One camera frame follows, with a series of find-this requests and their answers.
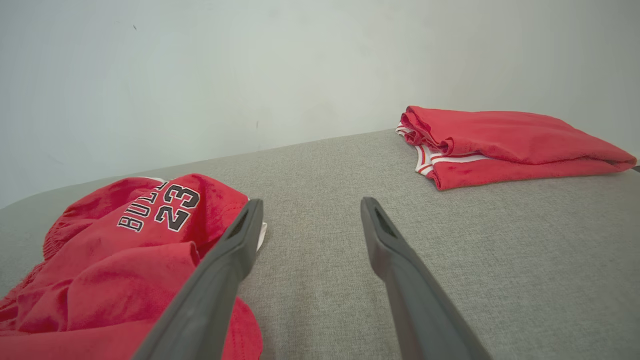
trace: folded garment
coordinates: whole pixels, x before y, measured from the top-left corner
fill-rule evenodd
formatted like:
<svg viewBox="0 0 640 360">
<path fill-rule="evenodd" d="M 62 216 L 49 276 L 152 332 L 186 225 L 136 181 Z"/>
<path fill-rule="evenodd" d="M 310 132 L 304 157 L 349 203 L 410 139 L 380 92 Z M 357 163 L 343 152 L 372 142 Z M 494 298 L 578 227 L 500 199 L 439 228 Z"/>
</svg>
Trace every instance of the folded garment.
<svg viewBox="0 0 640 360">
<path fill-rule="evenodd" d="M 542 177 L 621 172 L 624 150 L 560 119 L 517 111 L 452 111 L 409 106 L 396 133 L 418 151 L 415 171 L 439 190 Z"/>
<path fill-rule="evenodd" d="M 198 174 L 130 177 L 60 216 L 44 262 L 0 301 L 0 359 L 129 359 L 247 196 Z M 258 359 L 260 328 L 236 298 L 223 359 Z"/>
</svg>

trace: white wall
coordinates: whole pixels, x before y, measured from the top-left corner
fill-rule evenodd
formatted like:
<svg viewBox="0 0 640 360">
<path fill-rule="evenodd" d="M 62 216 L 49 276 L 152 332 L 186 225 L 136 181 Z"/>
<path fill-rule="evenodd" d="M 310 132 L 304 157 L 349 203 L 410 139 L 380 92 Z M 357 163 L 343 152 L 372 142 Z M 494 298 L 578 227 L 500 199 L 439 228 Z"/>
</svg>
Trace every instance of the white wall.
<svg viewBox="0 0 640 360">
<path fill-rule="evenodd" d="M 0 207 L 409 104 L 546 113 L 638 155 L 639 3 L 0 0 Z"/>
</svg>

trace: gray fabric surface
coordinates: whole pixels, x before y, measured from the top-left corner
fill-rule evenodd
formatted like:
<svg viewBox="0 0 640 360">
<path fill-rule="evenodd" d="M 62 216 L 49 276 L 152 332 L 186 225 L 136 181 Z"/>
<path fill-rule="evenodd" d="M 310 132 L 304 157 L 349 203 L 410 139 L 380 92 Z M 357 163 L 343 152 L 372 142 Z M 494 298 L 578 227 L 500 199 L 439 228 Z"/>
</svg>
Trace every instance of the gray fabric surface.
<svg viewBox="0 0 640 360">
<path fill-rule="evenodd" d="M 377 198 L 497 359 L 640 358 L 640 174 L 438 192 L 392 130 L 145 172 L 214 177 L 262 198 L 269 229 L 239 295 L 263 359 L 396 359 L 359 203 Z M 0 286 L 42 258 L 42 238 L 105 179 L 0 210 Z"/>
</svg>

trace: folded red jersey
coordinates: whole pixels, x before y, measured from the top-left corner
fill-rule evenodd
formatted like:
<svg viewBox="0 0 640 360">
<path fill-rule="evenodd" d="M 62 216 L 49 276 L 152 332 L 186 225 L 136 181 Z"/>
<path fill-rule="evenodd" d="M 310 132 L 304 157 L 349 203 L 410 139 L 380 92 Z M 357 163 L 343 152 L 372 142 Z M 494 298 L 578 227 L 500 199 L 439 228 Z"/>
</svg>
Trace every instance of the folded red jersey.
<svg viewBox="0 0 640 360">
<path fill-rule="evenodd" d="M 396 133 L 418 151 L 415 171 L 439 190 L 541 177 L 620 172 L 629 153 L 560 119 L 517 111 L 409 106 Z"/>
<path fill-rule="evenodd" d="M 0 302 L 1 359 L 129 359 L 247 203 L 206 176 L 117 181 L 69 206 L 44 262 Z M 257 359 L 260 329 L 236 299 L 224 359 Z"/>
</svg>

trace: red clothing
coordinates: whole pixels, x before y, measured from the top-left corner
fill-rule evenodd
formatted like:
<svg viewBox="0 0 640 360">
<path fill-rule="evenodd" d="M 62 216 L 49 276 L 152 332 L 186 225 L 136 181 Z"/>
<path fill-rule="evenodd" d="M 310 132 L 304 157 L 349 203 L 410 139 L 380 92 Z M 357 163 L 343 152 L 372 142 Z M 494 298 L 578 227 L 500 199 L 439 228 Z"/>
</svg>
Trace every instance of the red clothing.
<svg viewBox="0 0 640 360">
<path fill-rule="evenodd" d="M 0 302 L 0 359 L 128 359 L 247 196 L 191 174 L 132 177 L 69 206 L 44 262 Z M 236 299 L 224 359 L 257 359 L 260 329 Z"/>
<path fill-rule="evenodd" d="M 620 172 L 629 153 L 560 119 L 516 111 L 409 106 L 396 133 L 418 150 L 416 172 L 439 190 L 542 177 Z"/>
</svg>

